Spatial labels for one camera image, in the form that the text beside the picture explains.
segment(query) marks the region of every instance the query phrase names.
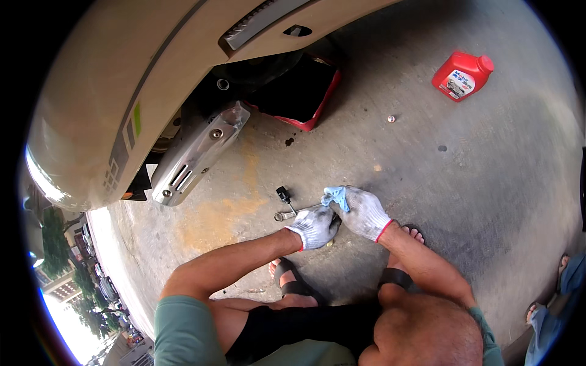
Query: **oil bottle label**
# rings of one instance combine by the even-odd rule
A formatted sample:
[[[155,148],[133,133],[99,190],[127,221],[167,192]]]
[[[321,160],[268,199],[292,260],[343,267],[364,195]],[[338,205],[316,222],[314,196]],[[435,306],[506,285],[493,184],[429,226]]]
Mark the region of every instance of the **oil bottle label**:
[[[442,90],[459,99],[474,90],[474,77],[460,70],[452,71],[439,85]]]

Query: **green shirt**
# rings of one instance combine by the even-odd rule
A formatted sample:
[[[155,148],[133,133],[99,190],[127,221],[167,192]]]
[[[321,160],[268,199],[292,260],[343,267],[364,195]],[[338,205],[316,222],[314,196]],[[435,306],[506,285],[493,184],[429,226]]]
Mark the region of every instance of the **green shirt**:
[[[503,365],[500,348],[481,310],[473,307],[469,312],[481,328],[483,365]],[[189,296],[168,296],[156,307],[155,366],[172,365],[226,365],[210,309]],[[253,365],[351,366],[356,360],[350,350],[337,343],[304,340],[282,346]]]

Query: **bottle cap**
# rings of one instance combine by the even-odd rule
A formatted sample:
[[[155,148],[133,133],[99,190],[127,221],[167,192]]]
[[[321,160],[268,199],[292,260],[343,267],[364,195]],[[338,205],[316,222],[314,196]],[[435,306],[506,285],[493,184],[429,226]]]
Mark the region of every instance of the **bottle cap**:
[[[476,63],[478,64],[478,68],[485,74],[490,74],[495,71],[495,65],[492,63],[492,60],[484,54],[478,57]]]

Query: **oil stain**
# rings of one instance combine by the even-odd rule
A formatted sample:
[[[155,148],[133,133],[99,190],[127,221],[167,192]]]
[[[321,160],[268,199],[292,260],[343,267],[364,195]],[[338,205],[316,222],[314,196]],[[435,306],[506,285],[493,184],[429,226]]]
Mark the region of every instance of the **oil stain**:
[[[245,166],[239,179],[249,191],[244,197],[236,199],[208,200],[199,203],[195,209],[188,207],[178,225],[177,236],[185,251],[195,251],[198,255],[237,242],[234,227],[242,216],[250,216],[260,206],[268,202],[262,199],[258,186],[257,166],[260,161],[255,152],[255,142],[250,134],[243,137],[240,155]]]

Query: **white cotton glove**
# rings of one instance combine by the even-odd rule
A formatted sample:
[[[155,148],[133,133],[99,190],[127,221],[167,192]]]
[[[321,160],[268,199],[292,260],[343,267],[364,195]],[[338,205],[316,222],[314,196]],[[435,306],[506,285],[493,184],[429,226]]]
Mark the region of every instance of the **white cotton glove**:
[[[303,242],[302,250],[317,249],[326,245],[338,232],[342,222],[334,216],[336,214],[329,207],[310,208],[300,211],[293,224],[285,227],[299,234]]]
[[[337,204],[331,204],[344,225],[353,233],[377,242],[392,221],[384,212],[379,199],[371,192],[346,186],[346,202],[350,212],[340,209]]]

